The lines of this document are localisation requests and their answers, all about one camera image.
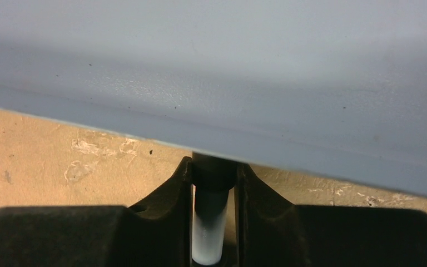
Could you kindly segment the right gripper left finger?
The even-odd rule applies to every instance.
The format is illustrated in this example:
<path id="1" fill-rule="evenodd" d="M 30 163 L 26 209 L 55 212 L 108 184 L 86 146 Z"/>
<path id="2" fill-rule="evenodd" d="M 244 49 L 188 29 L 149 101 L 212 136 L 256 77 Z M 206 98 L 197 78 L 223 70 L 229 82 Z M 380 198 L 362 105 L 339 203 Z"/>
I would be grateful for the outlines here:
<path id="1" fill-rule="evenodd" d="M 132 206 L 0 208 L 0 266 L 190 266 L 191 159 Z"/>

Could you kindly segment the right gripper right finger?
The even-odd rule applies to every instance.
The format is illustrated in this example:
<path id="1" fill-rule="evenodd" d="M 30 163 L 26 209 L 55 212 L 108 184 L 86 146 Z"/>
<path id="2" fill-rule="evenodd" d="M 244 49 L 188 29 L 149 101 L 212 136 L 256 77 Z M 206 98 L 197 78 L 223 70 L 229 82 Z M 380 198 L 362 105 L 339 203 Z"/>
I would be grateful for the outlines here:
<path id="1" fill-rule="evenodd" d="M 427 213 L 295 205 L 239 164 L 238 266 L 427 266 Z"/>

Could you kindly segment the blue music stand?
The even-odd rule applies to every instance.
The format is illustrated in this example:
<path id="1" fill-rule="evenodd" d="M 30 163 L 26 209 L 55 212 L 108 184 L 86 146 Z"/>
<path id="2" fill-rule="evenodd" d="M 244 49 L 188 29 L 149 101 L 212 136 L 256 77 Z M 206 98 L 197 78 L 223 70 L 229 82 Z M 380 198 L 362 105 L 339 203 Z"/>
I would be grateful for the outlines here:
<path id="1" fill-rule="evenodd" d="M 191 149 L 238 266 L 239 164 L 427 197 L 427 1 L 0 1 L 0 108 Z"/>

